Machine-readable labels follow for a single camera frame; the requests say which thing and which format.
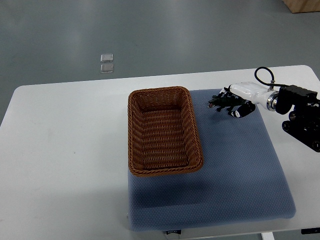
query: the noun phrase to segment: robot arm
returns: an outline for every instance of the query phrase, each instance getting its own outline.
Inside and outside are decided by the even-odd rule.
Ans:
[[[271,83],[264,83],[257,77],[259,69],[266,69],[272,76]],[[275,84],[273,73],[266,67],[259,67],[254,73],[255,78],[269,86],[265,88],[253,82],[232,84],[224,88],[216,98],[233,96],[245,100],[235,111],[229,109],[228,114],[242,118],[255,110],[255,104],[260,104],[269,111],[275,111],[281,115],[287,114],[292,106],[294,110],[289,113],[289,120],[282,123],[282,129],[304,143],[314,151],[320,153],[320,100],[317,92],[295,85]]]

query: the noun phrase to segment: brown wicker basket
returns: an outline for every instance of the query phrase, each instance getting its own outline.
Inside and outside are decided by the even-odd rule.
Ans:
[[[141,177],[191,173],[204,157],[185,87],[133,91],[128,98],[128,165]]]

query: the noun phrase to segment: gray floor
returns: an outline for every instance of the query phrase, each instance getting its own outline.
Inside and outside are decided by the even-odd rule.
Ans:
[[[281,0],[0,0],[0,122],[21,85],[290,65],[320,78],[319,37],[320,12]],[[103,53],[113,73],[100,73]]]

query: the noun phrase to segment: black cable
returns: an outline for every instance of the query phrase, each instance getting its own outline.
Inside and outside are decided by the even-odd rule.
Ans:
[[[266,82],[261,81],[260,78],[258,78],[258,76],[257,76],[257,72],[258,72],[260,69],[265,69],[265,70],[267,70],[267,71],[270,73],[270,75],[271,75],[271,81],[272,81],[272,82],[275,81],[275,76],[274,76],[273,72],[272,72],[269,68],[267,68],[267,67],[265,67],[265,66],[261,66],[261,67],[258,67],[258,68],[254,71],[254,77],[255,77],[255,79],[258,80],[259,83],[261,83],[261,84],[263,84],[263,85],[266,85],[266,86],[269,86],[269,87],[270,87],[270,86],[273,86],[273,87],[288,87],[288,85],[285,85],[285,84],[266,83]]]

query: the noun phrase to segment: blue foam pad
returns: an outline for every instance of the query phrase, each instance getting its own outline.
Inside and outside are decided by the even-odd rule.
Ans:
[[[133,231],[177,230],[292,218],[296,207],[258,108],[244,118],[208,108],[219,90],[190,91],[203,167],[193,173],[128,173]]]

